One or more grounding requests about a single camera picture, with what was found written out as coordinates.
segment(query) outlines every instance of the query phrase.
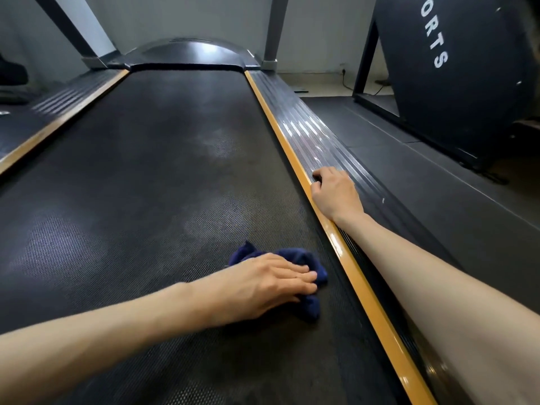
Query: forearm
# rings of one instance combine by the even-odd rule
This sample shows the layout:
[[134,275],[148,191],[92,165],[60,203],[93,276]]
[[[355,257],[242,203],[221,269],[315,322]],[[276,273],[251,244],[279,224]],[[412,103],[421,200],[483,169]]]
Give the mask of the forearm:
[[478,402],[538,399],[538,315],[365,214],[335,221]]
[[0,403],[51,397],[145,347],[202,328],[205,316],[191,294],[187,285],[178,284],[1,335]]

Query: yellow stripe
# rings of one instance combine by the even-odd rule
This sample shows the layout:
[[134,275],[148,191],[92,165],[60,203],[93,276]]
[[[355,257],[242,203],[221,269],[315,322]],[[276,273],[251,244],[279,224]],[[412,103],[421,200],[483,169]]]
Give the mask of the yellow stripe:
[[306,193],[309,202],[311,203],[315,214],[319,218],[319,221],[324,229],[328,240],[332,244],[334,251],[349,278],[350,283],[358,296],[364,310],[366,311],[369,320],[371,321],[379,340],[388,355],[403,388],[407,392],[410,401],[413,405],[434,405],[436,404],[435,398],[431,394],[431,391],[426,385],[426,382],[420,375],[420,372],[416,368],[412,358],[410,357],[407,349],[403,345],[399,335],[396,333],[394,326],[388,319],[388,316],[384,312],[378,298],[369,285],[366,277],[361,271],[358,263],[356,262],[349,247],[343,240],[341,233],[333,222],[328,220],[317,208],[313,202],[311,196],[311,181],[306,171],[302,167],[300,160],[294,153],[291,144],[288,142],[283,131],[280,129],[278,122],[275,120],[272,111],[266,104],[265,99],[257,88],[255,81],[251,77],[248,71],[245,72],[246,78],[249,84],[253,88],[253,92],[257,96],[259,103],[264,110],[272,129],[274,129],[275,135],[281,144],[281,147],[285,151],[291,166],[293,167],[296,177],[300,181],[304,192]]
[[45,126],[39,132],[31,136],[28,140],[21,143],[16,149],[12,150],[6,156],[1,158],[0,159],[0,174],[8,170],[11,166],[15,164],[15,162],[17,162],[20,158],[22,158],[24,155],[26,155],[28,152],[34,149],[47,136],[49,136],[51,133],[53,133],[62,125],[64,125],[64,123],[69,121],[72,117],[77,115],[80,111],[83,110],[83,108],[86,105],[88,105],[89,103],[97,99],[100,95],[102,95],[105,91],[111,88],[119,80],[124,78],[127,74],[129,74],[129,71],[125,69],[122,70],[114,78],[109,80],[106,84],[104,84],[98,90],[93,92],[91,95],[87,96],[85,99],[80,101],[77,105],[75,105],[73,108],[67,111],[64,115],[55,119],[53,122]]

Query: microfiber towel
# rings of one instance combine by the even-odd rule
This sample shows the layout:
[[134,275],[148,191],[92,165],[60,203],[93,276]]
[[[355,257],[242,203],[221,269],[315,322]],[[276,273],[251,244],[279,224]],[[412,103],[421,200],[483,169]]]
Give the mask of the microfiber towel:
[[[228,265],[233,266],[248,258],[258,257],[266,253],[266,251],[260,251],[249,241],[246,241],[233,253],[229,259]],[[310,271],[317,272],[317,279],[315,280],[317,286],[328,282],[328,273],[325,268],[309,251],[303,248],[284,248],[275,251],[274,254],[277,254],[296,265],[308,266]],[[294,309],[294,313],[305,321],[317,320],[321,314],[319,299],[314,295],[301,295],[299,298],[300,302],[297,305],[294,305],[297,306]]]

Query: black treadmill belt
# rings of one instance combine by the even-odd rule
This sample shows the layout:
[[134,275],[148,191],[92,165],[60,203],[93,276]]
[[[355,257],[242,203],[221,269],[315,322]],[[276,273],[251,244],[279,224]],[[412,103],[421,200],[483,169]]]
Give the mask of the black treadmill belt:
[[243,74],[131,74],[0,179],[0,332],[197,279],[246,239],[329,272],[317,324],[184,336],[59,403],[408,401]]

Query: person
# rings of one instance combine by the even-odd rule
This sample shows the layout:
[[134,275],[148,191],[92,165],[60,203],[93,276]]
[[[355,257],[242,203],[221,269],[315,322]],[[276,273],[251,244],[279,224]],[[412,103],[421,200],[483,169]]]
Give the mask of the person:
[[[540,402],[540,317],[386,230],[354,183],[314,171],[319,210],[368,255],[403,308],[476,403]],[[254,319],[316,291],[316,274],[274,254],[153,294],[0,336],[0,403],[50,398],[149,345]]]

